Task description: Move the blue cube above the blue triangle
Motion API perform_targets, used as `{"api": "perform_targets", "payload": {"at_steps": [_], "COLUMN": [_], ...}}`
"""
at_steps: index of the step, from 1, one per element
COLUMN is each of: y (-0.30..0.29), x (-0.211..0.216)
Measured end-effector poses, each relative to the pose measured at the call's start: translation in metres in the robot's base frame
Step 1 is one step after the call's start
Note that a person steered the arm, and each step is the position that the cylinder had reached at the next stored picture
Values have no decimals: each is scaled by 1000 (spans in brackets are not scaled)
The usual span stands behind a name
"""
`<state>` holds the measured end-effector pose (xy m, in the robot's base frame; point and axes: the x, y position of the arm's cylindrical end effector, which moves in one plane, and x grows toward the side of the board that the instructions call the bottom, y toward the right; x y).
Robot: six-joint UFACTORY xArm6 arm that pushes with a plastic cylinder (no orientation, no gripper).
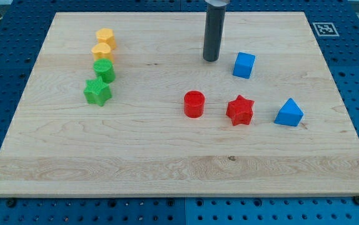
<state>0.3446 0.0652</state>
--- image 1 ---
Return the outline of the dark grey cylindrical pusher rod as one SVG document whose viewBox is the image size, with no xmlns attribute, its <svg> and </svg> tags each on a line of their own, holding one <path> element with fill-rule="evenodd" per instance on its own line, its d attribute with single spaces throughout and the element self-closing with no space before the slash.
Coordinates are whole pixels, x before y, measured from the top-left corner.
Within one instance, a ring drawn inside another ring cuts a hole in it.
<svg viewBox="0 0 359 225">
<path fill-rule="evenodd" d="M 203 45 L 203 59 L 205 61 L 214 62 L 219 58 L 225 12 L 225 3 L 207 4 Z"/>
</svg>

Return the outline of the silver rod mount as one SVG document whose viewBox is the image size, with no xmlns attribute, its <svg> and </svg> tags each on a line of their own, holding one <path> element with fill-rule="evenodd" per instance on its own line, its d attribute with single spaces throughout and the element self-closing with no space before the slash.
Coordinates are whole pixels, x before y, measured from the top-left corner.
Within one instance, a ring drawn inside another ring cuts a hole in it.
<svg viewBox="0 0 359 225">
<path fill-rule="evenodd" d="M 205 2 L 212 6 L 227 6 L 230 0 L 205 0 Z"/>
</svg>

